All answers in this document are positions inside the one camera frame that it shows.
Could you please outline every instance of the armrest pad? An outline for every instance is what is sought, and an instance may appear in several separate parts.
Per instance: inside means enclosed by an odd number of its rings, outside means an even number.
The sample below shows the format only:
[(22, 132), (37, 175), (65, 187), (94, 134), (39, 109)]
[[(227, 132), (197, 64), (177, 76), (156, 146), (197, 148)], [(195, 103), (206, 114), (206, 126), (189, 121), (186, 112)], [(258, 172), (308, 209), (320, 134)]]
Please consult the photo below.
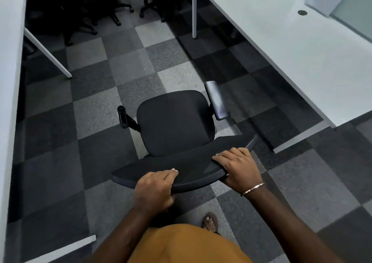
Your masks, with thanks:
[(217, 83), (215, 81), (209, 81), (204, 84), (209, 100), (214, 109), (214, 115), (218, 121), (226, 119), (229, 115), (227, 112), (224, 100)]

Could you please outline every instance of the desk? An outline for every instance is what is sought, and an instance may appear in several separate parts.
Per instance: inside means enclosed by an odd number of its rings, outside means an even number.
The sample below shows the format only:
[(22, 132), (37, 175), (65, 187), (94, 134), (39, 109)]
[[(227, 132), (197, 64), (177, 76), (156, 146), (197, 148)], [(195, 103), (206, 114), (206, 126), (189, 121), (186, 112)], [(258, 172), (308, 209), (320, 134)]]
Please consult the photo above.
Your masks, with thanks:
[[(211, 0), (323, 118), (275, 153), (372, 110), (372, 44), (304, 1)], [(196, 38), (196, 0), (192, 4)]]
[[(12, 172), (13, 146), (16, 126), (19, 77), (23, 35), (31, 40), (65, 74), (71, 74), (27, 30), (25, 24), (26, 0), (0, 0), (0, 260), (4, 257), (4, 243), (8, 215), (10, 175)], [(32, 262), (50, 262), (96, 240), (90, 236)]]

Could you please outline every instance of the brown sandal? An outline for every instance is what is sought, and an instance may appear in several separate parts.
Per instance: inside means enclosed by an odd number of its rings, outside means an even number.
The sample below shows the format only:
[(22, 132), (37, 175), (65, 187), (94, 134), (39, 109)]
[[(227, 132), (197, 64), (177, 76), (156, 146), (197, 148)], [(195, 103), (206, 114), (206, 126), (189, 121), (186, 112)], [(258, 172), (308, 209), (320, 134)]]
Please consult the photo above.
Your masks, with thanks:
[(202, 228), (207, 229), (213, 233), (218, 233), (218, 219), (217, 216), (212, 213), (208, 212), (205, 214), (202, 222)]

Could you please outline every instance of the gold bangle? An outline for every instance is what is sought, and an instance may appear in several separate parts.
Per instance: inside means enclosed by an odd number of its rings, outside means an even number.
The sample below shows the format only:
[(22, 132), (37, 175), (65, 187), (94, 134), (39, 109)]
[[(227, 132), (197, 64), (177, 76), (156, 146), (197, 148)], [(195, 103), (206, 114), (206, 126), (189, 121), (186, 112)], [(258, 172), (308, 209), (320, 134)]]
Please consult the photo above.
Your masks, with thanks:
[(264, 183), (260, 183), (259, 185), (255, 185), (253, 188), (251, 188), (250, 190), (247, 190), (245, 193), (242, 193), (240, 196), (243, 196), (243, 195), (249, 193), (252, 190), (255, 190), (256, 188), (258, 188), (258, 187), (260, 187), (262, 185), (264, 185)]

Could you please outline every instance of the checkered carpet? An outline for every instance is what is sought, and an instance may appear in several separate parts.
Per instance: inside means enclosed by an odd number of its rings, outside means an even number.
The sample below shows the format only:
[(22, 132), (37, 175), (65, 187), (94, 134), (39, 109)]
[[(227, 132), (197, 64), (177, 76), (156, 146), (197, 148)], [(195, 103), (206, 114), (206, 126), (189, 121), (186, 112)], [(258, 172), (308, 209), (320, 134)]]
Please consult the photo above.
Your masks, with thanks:
[[(198, 39), (185, 2), (169, 23), (156, 12), (118, 13), (98, 35), (39, 36), (72, 73), (67, 79), (37, 53), (24, 65), (24, 119), (17, 123), (6, 262), (25, 262), (96, 234), (97, 242), (54, 262), (81, 262), (133, 204), (133, 190), (110, 173), (147, 152), (139, 133), (122, 129), (116, 108), (136, 116), (143, 101), (198, 90), (215, 80), (231, 118), (216, 136), (258, 132), (254, 158), (268, 188), (349, 262), (372, 262), (372, 114), (297, 143), (276, 147), (321, 119), (208, 1), (198, 0)], [(178, 196), (176, 223), (200, 225), (213, 211), (222, 236), (254, 262), (289, 262), (252, 205), (221, 182)]]

